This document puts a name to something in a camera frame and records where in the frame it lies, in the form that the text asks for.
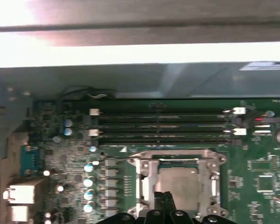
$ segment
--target integrated circuit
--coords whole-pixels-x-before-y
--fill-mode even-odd
[[[177,208],[198,211],[201,184],[196,168],[160,168],[155,191],[170,191]]]
[[[273,192],[274,177],[272,175],[259,175],[257,178],[258,192]]]

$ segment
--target electrolytic capacitor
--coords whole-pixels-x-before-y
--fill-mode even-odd
[[[58,184],[56,187],[56,190],[58,192],[63,192],[65,189],[67,189],[69,187],[68,183],[63,183],[63,184]]]
[[[91,213],[95,207],[95,203],[93,201],[89,201],[86,205],[84,205],[83,209],[86,213]]]
[[[84,170],[88,173],[90,173],[91,171],[93,171],[93,165],[88,163],[84,166]]]
[[[84,199],[87,201],[90,201],[93,199],[94,194],[95,194],[94,189],[89,189],[88,191],[85,192]]]
[[[94,176],[89,176],[86,180],[83,181],[83,184],[86,187],[91,187],[94,182],[95,182],[95,177]]]
[[[73,130],[71,130],[70,128],[65,128],[65,130],[63,131],[63,134],[66,136],[70,136],[73,134]]]
[[[65,126],[65,127],[71,127],[71,126],[73,126],[72,120],[70,120],[70,119],[65,120],[65,121],[64,121],[64,126]]]
[[[43,175],[44,176],[51,176],[51,175],[54,175],[56,174],[56,170],[54,168],[51,168],[51,169],[47,169],[43,172]]]

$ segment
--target white label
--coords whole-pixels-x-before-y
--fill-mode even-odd
[[[240,69],[240,71],[254,70],[280,70],[280,62],[251,62]]]

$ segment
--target screw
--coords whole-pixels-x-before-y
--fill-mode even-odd
[[[154,212],[153,212],[153,215],[154,215],[154,216],[159,216],[159,215],[160,215],[160,212],[159,212],[159,211],[154,211]]]
[[[216,223],[218,220],[215,217],[209,217],[211,223]]]
[[[121,219],[126,221],[126,220],[130,219],[130,216],[129,215],[123,215]]]
[[[31,93],[28,92],[28,91],[24,91],[24,92],[23,92],[23,96],[30,97],[30,95],[31,95]]]
[[[144,163],[142,163],[142,168],[148,168],[148,163],[147,162],[144,162]]]
[[[176,211],[175,213],[177,216],[183,216],[183,212],[182,211]]]

